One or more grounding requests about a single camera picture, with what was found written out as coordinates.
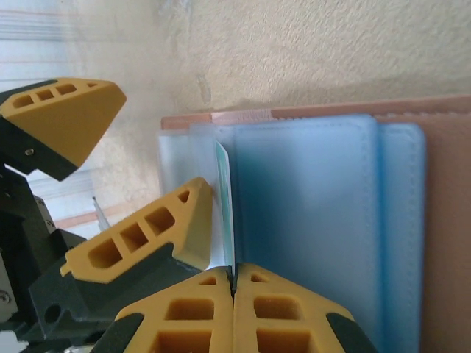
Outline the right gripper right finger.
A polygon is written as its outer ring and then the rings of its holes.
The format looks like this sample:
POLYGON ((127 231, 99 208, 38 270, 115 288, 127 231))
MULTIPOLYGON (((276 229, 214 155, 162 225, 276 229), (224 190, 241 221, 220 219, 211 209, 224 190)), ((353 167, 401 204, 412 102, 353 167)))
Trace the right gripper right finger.
POLYGON ((376 352, 352 314, 258 265, 238 265, 235 352, 376 352))

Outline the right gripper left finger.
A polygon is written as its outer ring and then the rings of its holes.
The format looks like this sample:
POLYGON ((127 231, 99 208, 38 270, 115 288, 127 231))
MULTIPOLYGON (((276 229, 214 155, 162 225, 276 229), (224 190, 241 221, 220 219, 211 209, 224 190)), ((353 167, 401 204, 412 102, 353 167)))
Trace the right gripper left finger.
POLYGON ((231 352, 233 297, 228 269, 203 271, 118 313, 95 352, 231 352))

